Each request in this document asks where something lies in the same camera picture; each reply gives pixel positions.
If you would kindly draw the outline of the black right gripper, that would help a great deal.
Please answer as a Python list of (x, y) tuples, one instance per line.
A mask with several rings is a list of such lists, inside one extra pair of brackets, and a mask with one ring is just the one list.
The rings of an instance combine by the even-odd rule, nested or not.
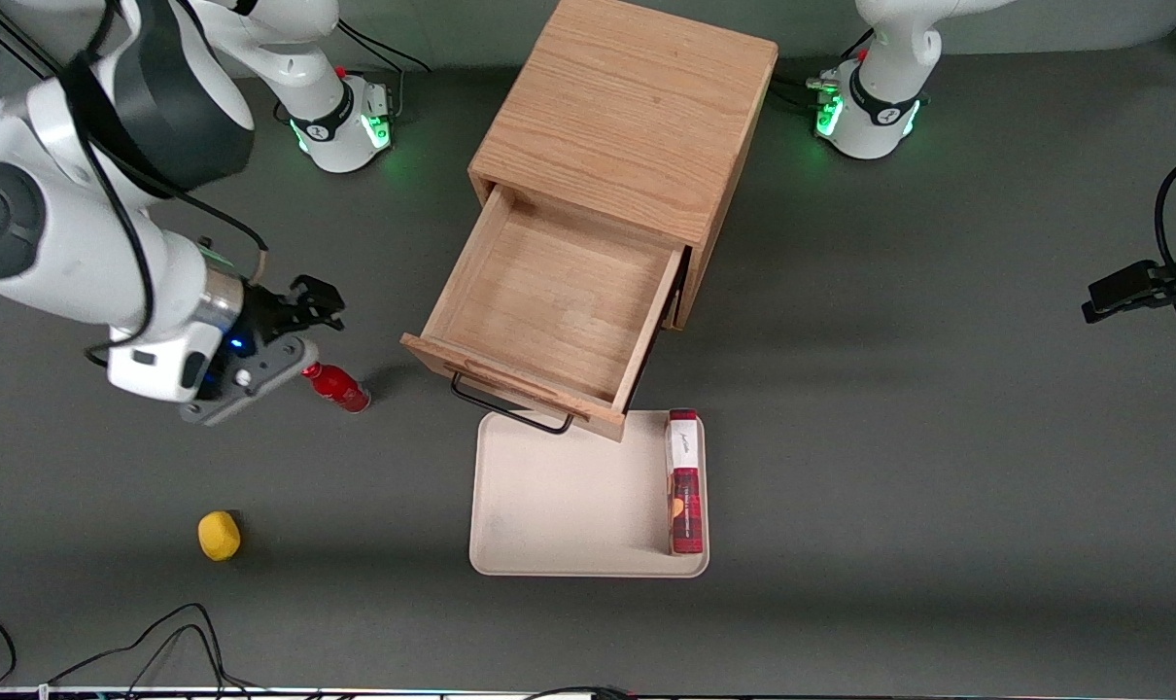
[[(263, 351), (267, 346), (289, 333), (290, 306), (285, 296), (265, 289), (262, 285), (245, 282), (243, 296), (238, 318), (223, 333), (221, 342), (209, 362), (209, 389), (226, 389), (227, 386), (243, 386), (254, 382), (263, 372)], [(345, 300), (333, 284), (312, 275), (295, 276), (290, 282), (290, 301), (299, 307), (295, 312), (298, 331), (327, 327), (343, 332), (340, 313)]]

